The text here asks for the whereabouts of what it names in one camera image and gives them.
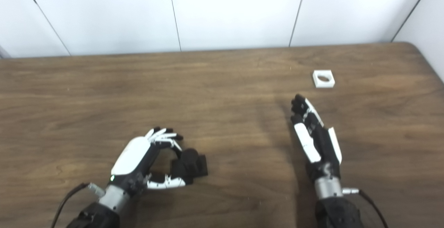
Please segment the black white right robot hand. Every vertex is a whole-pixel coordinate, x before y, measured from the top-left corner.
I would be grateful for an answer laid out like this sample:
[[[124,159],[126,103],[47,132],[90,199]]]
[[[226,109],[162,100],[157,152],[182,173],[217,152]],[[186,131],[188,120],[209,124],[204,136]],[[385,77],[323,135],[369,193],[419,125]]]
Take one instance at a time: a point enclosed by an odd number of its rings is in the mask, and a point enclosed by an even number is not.
[[[322,177],[341,178],[342,152],[333,127],[324,126],[309,99],[296,94],[290,120],[307,158],[306,173],[314,182]]]

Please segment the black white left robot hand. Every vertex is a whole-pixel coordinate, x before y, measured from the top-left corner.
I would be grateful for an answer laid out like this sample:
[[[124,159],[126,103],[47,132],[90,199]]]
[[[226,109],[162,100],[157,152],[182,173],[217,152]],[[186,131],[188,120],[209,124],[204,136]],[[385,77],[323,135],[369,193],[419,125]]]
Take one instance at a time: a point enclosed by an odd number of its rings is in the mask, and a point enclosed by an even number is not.
[[[152,128],[144,136],[133,138],[114,164],[108,184],[120,188],[130,197],[144,190],[164,190],[193,184],[190,178],[151,172],[152,165],[163,149],[171,149],[177,158],[181,158],[182,148],[178,141],[182,139],[173,129],[160,127]]]

